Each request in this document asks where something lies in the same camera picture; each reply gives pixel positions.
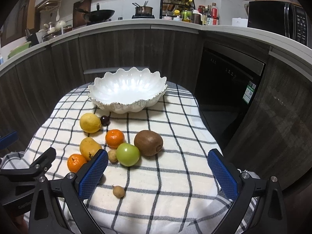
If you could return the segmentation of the orange mandarin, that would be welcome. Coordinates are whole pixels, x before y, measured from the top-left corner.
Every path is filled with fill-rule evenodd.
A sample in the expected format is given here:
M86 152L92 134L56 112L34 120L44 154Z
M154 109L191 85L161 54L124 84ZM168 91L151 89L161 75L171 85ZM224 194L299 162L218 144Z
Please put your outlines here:
M106 133L105 141L110 148L118 148L118 146L125 142L125 136L122 131L112 129Z
M70 172L77 173L87 160L81 154L72 154L67 160L67 167Z

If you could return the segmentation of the small tan longan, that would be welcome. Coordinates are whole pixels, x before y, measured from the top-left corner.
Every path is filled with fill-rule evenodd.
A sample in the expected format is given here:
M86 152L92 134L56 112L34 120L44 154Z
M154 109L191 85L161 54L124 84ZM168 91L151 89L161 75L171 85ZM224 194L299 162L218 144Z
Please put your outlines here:
M108 159L111 163L118 162L117 156L116 156L116 150L110 150L108 152Z
M125 190L121 186L113 186L113 195L118 199L121 199L125 196Z

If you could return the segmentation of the yellow mango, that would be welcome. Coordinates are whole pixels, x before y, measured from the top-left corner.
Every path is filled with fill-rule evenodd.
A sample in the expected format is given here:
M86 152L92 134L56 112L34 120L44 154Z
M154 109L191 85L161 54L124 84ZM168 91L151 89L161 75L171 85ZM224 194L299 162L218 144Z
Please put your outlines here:
M102 149L102 146L92 137L86 137L81 141L79 149L82 156L87 161L90 161L97 153L97 151Z

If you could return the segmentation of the green apple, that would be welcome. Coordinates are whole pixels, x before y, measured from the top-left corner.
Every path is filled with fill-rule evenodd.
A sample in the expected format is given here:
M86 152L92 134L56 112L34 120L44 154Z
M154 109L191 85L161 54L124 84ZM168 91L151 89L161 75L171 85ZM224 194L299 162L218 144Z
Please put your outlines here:
M133 166L140 159L139 149L129 143L122 143L116 150L117 160L124 166Z

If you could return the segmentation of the brown kiwi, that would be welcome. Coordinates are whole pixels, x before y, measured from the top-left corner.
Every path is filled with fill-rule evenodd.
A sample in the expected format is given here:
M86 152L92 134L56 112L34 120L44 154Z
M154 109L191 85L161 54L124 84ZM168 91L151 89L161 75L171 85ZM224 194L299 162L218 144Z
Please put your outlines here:
M154 156L163 148L162 137L151 130L142 130L134 138L134 145L144 156Z

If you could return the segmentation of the checkered white blue cloth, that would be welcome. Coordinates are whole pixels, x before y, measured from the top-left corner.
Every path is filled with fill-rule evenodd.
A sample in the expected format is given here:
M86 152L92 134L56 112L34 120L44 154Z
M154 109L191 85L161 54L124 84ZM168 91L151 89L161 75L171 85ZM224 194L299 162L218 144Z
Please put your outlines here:
M3 157L2 168L26 168L46 149L56 150L47 171L50 180L68 173L67 160L79 152L87 137L79 125L85 113L104 115L89 99L87 85L65 94L51 116L22 152ZM105 233L211 233L230 207L207 163L207 154L218 144L199 116L194 96L170 83L164 96L138 113L110 113L110 123L91 135L107 149L106 133L118 129L133 144L142 130L158 133L163 149L141 156L129 168L109 163L86 207ZM121 186L125 196L113 195Z

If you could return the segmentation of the yellow lemon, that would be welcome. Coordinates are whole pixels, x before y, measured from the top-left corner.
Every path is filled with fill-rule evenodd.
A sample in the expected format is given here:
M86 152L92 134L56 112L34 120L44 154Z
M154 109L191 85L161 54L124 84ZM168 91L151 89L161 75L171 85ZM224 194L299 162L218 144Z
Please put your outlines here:
M85 113L80 117L80 127L86 133L98 132L102 126L100 119L94 113Z

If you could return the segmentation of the green dish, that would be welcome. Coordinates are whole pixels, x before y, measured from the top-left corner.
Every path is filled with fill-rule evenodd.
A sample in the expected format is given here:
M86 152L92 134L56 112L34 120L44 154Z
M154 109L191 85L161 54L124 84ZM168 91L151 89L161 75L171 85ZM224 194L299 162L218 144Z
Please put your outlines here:
M23 52L24 50L27 50L31 46L31 42L25 42L22 45L16 47L13 49L7 56L8 59L12 58L13 56L19 54L20 52Z

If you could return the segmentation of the dark cherry near bowl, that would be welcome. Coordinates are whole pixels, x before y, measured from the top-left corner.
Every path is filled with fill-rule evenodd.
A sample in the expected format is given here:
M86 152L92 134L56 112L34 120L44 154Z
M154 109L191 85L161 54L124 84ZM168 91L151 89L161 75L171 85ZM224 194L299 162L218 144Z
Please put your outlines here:
M103 115L103 116L100 118L100 122L101 122L101 125L102 125L102 126L108 126L109 123L110 123L110 118L109 118L108 116Z

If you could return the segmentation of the black dishwasher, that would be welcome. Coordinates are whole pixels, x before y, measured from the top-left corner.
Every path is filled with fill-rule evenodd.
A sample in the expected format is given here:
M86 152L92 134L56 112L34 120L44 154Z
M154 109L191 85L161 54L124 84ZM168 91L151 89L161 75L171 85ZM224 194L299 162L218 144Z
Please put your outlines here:
M224 149L242 123L258 90L265 63L224 45L204 46L195 98L204 123Z

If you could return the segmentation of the white teapot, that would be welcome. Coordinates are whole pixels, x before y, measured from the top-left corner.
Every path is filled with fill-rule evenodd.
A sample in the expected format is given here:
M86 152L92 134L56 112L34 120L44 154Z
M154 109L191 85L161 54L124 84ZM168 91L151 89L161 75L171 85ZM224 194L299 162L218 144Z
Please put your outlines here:
M66 22L65 21L58 21L55 24L55 29L56 30L61 30L62 28L65 28L65 26L66 26Z

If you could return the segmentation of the white scalloped ceramic bowl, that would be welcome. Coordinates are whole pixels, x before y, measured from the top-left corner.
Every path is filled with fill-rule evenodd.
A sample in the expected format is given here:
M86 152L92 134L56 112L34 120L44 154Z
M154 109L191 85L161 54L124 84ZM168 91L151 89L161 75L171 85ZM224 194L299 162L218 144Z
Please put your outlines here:
M168 88L167 78L148 68L117 69L95 78L88 86L88 97L103 111L116 114L138 113L154 106Z

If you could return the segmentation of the black wok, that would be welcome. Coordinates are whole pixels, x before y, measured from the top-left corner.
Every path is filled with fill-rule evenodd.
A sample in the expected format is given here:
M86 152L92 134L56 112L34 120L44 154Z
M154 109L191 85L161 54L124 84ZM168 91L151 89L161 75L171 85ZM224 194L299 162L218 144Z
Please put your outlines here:
M88 12L81 8L76 8L76 11L83 14L83 18L87 23L99 23L102 21L107 21L115 13L114 10L101 10L99 3L96 4L95 11Z

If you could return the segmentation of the black microwave oven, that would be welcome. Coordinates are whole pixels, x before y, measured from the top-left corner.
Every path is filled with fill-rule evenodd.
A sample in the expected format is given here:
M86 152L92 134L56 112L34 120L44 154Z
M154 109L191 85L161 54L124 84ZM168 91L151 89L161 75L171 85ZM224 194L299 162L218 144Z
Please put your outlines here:
M249 1L247 26L269 31L311 48L311 20L305 10L290 2Z

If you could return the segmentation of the black spice rack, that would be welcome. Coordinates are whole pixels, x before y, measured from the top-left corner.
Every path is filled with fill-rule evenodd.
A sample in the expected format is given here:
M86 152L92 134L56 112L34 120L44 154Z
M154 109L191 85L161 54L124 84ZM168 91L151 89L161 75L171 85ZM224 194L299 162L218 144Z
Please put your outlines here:
M192 11L195 9L194 0L160 0L159 19L165 16L174 17L174 11Z

